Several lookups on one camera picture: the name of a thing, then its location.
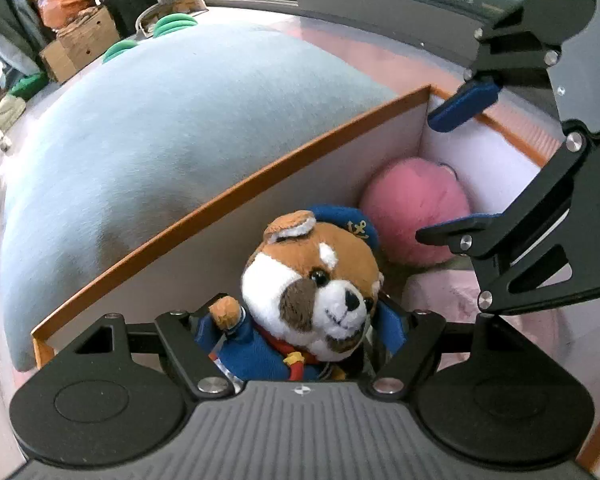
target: pink fluffy ball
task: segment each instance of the pink fluffy ball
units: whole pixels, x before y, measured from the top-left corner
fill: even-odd
[[[419,267],[446,262],[452,254],[447,247],[418,243],[416,231],[469,214],[464,190],[449,168],[423,158],[399,160],[376,175],[360,209],[392,262]]]

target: plush toy eye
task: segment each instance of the plush toy eye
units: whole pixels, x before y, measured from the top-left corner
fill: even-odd
[[[329,274],[324,269],[314,269],[309,273],[309,278],[314,280],[317,286],[325,286],[329,283]]]

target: green ring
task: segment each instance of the green ring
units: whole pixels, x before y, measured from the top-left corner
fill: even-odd
[[[177,20],[176,22],[165,23],[160,27],[154,28],[154,38],[159,38],[161,35],[175,28],[180,30],[181,28],[193,27],[194,25],[194,23],[188,22],[187,20]]]
[[[194,25],[198,24],[198,22],[193,16],[189,16],[184,12],[174,12],[173,14],[167,14],[166,16],[161,17],[157,22],[155,22],[155,28],[159,28],[163,25],[166,25],[167,23],[179,22],[180,20],[186,20],[187,22],[191,22]]]
[[[114,43],[107,49],[107,51],[102,56],[102,62],[106,63],[109,59],[112,59],[117,54],[120,54],[125,50],[129,50],[130,48],[133,48],[135,46],[138,46],[138,42],[135,40],[121,40],[117,43]]]

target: light blue cushion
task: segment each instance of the light blue cushion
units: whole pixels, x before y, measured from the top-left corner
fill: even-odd
[[[394,97],[262,27],[199,25],[97,67],[45,113],[9,183],[0,309],[30,330],[126,254],[266,164]]]

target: red collar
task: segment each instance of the red collar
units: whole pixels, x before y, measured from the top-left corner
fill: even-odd
[[[285,365],[290,369],[289,380],[290,381],[301,381],[304,375],[304,364],[317,365],[320,364],[317,357],[306,350],[297,350],[293,345],[273,337],[269,332],[263,329],[257,323],[253,323],[253,326],[258,333],[264,338],[264,340],[271,346],[275,351],[279,352],[284,358]]]

